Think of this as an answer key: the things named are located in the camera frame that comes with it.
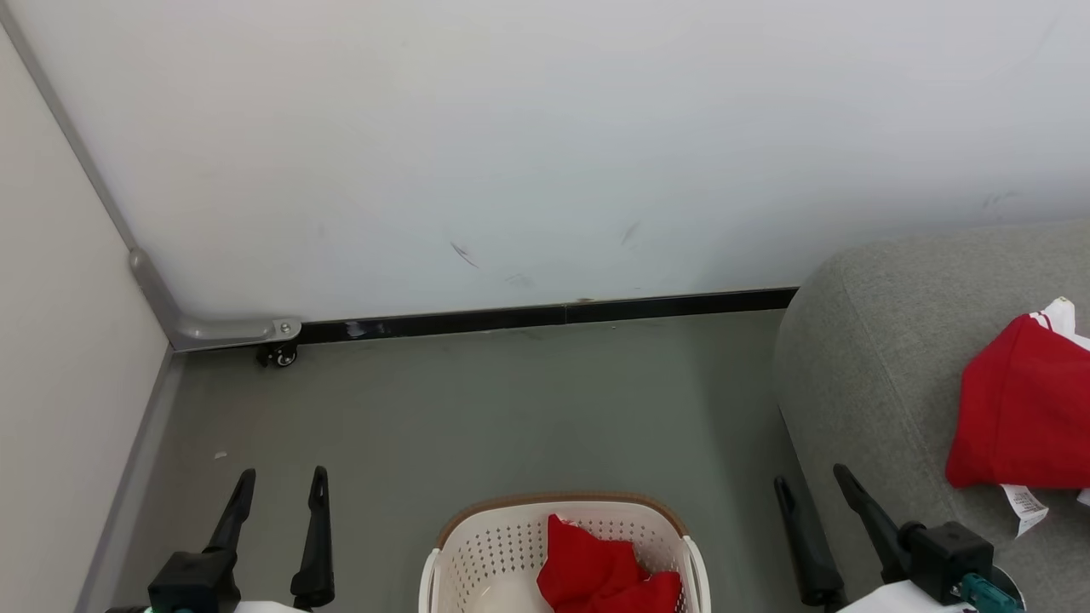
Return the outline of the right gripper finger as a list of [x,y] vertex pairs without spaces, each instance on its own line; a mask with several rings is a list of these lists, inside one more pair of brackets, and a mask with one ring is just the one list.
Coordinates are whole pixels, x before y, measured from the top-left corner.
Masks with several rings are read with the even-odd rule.
[[773,488],[801,603],[810,608],[844,609],[845,582],[807,488],[794,492],[785,477],[774,478]]
[[857,481],[852,470],[844,462],[835,462],[833,474],[840,486],[841,496],[863,524],[869,542],[882,565],[883,582],[907,581],[910,555],[899,542],[899,528],[892,521],[875,498]]

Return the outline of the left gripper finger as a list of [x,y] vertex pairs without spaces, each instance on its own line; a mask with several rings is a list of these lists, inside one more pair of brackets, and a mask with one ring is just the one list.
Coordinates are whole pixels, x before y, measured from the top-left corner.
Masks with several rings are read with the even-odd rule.
[[215,525],[208,541],[207,552],[237,552],[241,529],[243,524],[249,520],[255,481],[256,470],[254,468],[244,470],[238,477],[233,492],[221,514],[221,519]]
[[292,606],[315,610],[330,604],[336,597],[332,570],[332,524],[330,478],[327,469],[316,466],[310,488],[310,522],[300,569],[291,581]]

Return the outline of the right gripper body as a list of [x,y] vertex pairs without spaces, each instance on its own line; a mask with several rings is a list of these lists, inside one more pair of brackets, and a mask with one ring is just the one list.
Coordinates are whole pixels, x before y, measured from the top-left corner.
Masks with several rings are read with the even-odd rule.
[[927,596],[915,582],[888,582],[880,586],[872,593],[860,598],[840,609],[840,613],[938,613],[938,612],[977,612],[968,603],[942,604]]

